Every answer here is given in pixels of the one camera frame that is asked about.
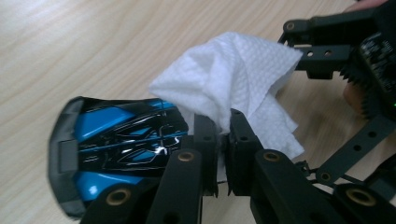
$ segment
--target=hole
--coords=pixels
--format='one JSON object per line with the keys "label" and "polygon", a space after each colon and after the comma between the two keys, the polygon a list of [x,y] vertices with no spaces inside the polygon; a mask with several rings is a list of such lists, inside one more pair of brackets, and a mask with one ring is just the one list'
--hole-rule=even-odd
{"label": "hole", "polygon": [[331,50],[326,50],[325,52],[324,52],[324,56],[326,56],[326,57],[330,57],[330,56],[332,56],[332,51]]}
{"label": "hole", "polygon": [[360,150],[361,150],[361,146],[356,145],[356,146],[353,147],[353,150],[355,150],[355,151],[360,151]]}
{"label": "hole", "polygon": [[376,199],[362,189],[347,189],[346,196],[353,202],[364,206],[374,206],[376,204]]}
{"label": "hole", "polygon": [[194,154],[190,152],[182,152],[178,154],[178,159],[180,161],[192,161],[192,159],[194,159]]}
{"label": "hole", "polygon": [[294,29],[294,23],[293,23],[293,22],[289,22],[289,23],[286,25],[286,29],[288,29],[288,30]]}
{"label": "hole", "polygon": [[131,198],[131,191],[128,189],[116,189],[111,191],[107,197],[106,202],[112,206],[122,205]]}
{"label": "hole", "polygon": [[322,173],[320,175],[320,178],[322,178],[325,181],[329,181],[332,177],[328,173]]}
{"label": "hole", "polygon": [[180,223],[180,215],[175,212],[169,212],[163,216],[163,223],[165,224],[177,224]]}
{"label": "hole", "polygon": [[376,132],[369,132],[369,137],[376,137]]}
{"label": "hole", "polygon": [[314,223],[328,223],[326,216],[321,213],[314,212],[309,214],[309,217]]}
{"label": "hole", "polygon": [[264,158],[268,161],[279,161],[280,158],[275,152],[265,152]]}

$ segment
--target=blue toy car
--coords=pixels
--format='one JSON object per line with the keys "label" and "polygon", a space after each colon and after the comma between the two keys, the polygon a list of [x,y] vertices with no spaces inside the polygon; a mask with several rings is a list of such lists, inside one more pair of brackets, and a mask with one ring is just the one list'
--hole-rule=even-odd
{"label": "blue toy car", "polygon": [[106,188],[161,177],[188,126],[161,99],[78,97],[64,107],[49,140],[49,182],[70,217]]}

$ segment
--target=wooden table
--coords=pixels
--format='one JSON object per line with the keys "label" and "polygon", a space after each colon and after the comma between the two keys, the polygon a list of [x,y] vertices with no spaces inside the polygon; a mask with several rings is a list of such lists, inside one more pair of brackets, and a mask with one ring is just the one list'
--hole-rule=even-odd
{"label": "wooden table", "polygon": [[[227,31],[277,41],[282,25],[343,11],[347,0],[14,1],[0,3],[0,222],[75,223],[52,196],[49,135],[75,96],[152,97],[149,83],[186,49]],[[319,166],[363,124],[345,103],[345,82],[295,73],[278,100]],[[396,152],[396,135],[349,173],[364,178]],[[203,223],[254,223],[248,198],[204,199]]]}

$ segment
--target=white tissue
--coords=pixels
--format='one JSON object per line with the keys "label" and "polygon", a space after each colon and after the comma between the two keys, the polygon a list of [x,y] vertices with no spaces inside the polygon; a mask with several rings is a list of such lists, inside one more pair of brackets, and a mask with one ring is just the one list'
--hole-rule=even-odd
{"label": "white tissue", "polygon": [[191,131],[195,113],[210,117],[228,133],[230,109],[240,110],[264,148],[294,158],[304,151],[292,134],[297,125],[274,96],[301,56],[256,36],[225,33],[188,49],[149,89],[177,105]]}

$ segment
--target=black and blue car body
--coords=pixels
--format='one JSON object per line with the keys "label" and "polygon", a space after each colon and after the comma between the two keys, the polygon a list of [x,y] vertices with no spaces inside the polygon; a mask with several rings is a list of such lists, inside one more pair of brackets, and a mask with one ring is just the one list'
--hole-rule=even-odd
{"label": "black and blue car body", "polygon": [[161,177],[187,131],[177,108],[158,98],[70,100],[49,140],[49,182],[59,205],[80,218],[103,190]]}

